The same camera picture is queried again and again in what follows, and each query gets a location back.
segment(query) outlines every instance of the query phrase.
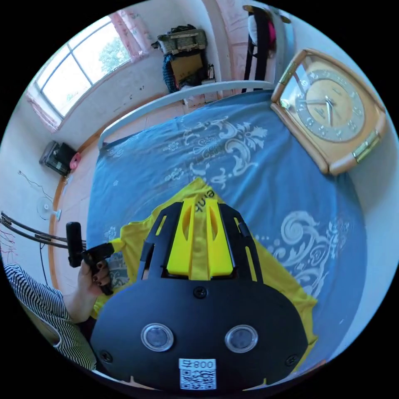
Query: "blue bedsheet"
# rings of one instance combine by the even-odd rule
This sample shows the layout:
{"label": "blue bedsheet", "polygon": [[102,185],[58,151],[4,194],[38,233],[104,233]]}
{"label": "blue bedsheet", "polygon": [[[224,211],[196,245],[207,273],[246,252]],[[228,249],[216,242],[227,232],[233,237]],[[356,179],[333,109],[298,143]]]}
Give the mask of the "blue bedsheet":
{"label": "blue bedsheet", "polygon": [[[270,97],[270,91],[229,97],[102,148],[87,245],[117,237],[123,225],[146,218],[201,177],[318,299],[319,339],[301,367],[306,370],[329,360],[357,311],[366,232],[349,176],[322,175],[270,110]],[[114,285],[127,282],[120,254],[110,268]]]}

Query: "pink curtain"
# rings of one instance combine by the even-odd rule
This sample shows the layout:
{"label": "pink curtain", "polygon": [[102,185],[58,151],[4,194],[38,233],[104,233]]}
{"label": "pink curtain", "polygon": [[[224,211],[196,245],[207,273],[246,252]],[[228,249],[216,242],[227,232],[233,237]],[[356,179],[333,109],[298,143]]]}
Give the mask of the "pink curtain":
{"label": "pink curtain", "polygon": [[59,127],[57,121],[55,121],[29,93],[26,93],[26,98],[47,130],[50,133],[55,133]]}
{"label": "pink curtain", "polygon": [[123,9],[109,17],[133,62],[150,53],[152,38],[139,14]]}

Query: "tree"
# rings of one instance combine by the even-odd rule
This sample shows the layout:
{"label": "tree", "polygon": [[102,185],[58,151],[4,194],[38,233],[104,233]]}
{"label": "tree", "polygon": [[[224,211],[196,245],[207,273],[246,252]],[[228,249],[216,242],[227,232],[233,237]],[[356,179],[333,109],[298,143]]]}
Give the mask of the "tree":
{"label": "tree", "polygon": [[112,72],[128,60],[129,53],[119,37],[107,43],[99,54],[99,61],[102,63],[101,71],[105,73]]}
{"label": "tree", "polygon": [[79,94],[77,91],[74,93],[69,93],[66,97],[66,102],[71,101],[77,94]]}

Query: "striped shirt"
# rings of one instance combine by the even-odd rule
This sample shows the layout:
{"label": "striped shirt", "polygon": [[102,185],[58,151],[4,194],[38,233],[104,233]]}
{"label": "striped shirt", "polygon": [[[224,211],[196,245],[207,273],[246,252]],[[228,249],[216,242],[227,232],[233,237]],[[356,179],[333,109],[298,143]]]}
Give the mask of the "striped shirt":
{"label": "striped shirt", "polygon": [[19,301],[59,335],[54,348],[67,359],[94,370],[96,357],[79,328],[71,321],[62,293],[35,281],[17,265],[6,265],[4,271]]}

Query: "bag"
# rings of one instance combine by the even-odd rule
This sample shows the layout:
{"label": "bag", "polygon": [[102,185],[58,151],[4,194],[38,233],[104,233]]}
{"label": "bag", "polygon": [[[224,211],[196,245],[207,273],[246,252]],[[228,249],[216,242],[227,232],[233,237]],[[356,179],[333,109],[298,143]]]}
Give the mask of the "bag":
{"label": "bag", "polygon": [[185,30],[158,36],[158,43],[164,55],[178,54],[182,51],[203,50],[207,38],[203,29]]}

